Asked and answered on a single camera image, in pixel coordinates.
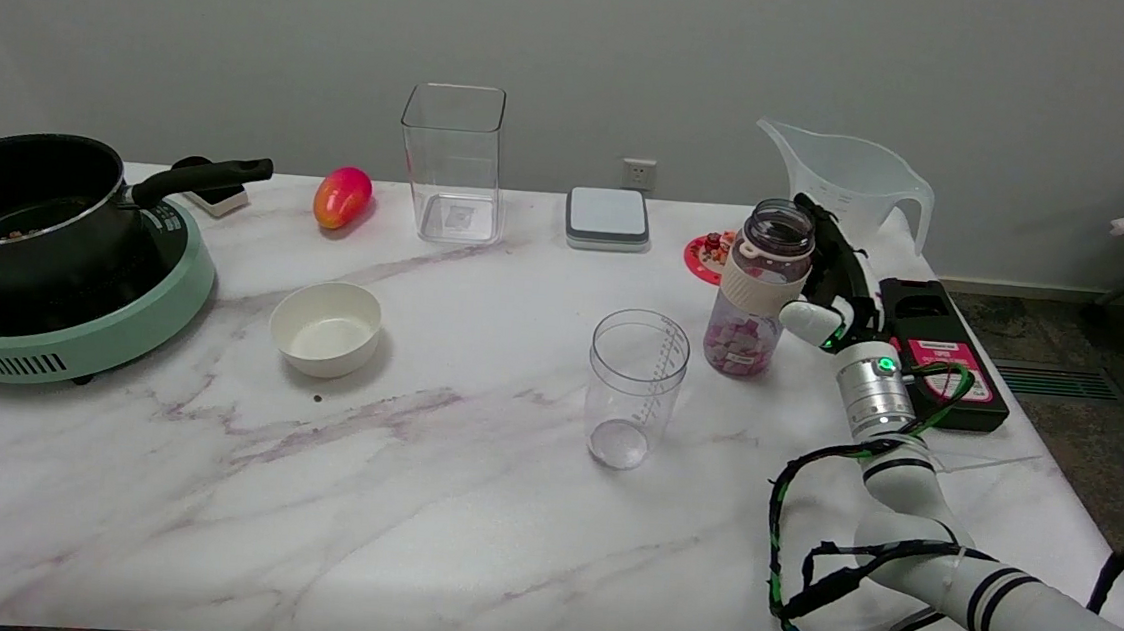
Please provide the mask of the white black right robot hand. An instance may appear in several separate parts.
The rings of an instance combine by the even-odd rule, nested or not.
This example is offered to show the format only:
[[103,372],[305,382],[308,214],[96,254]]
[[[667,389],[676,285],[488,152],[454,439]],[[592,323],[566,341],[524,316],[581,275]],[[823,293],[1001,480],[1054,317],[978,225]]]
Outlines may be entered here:
[[883,341],[886,312],[880,279],[865,249],[852,246],[836,215],[806,193],[794,202],[813,222],[812,268],[800,297],[781,309],[777,321],[795,339],[828,354],[863,342]]

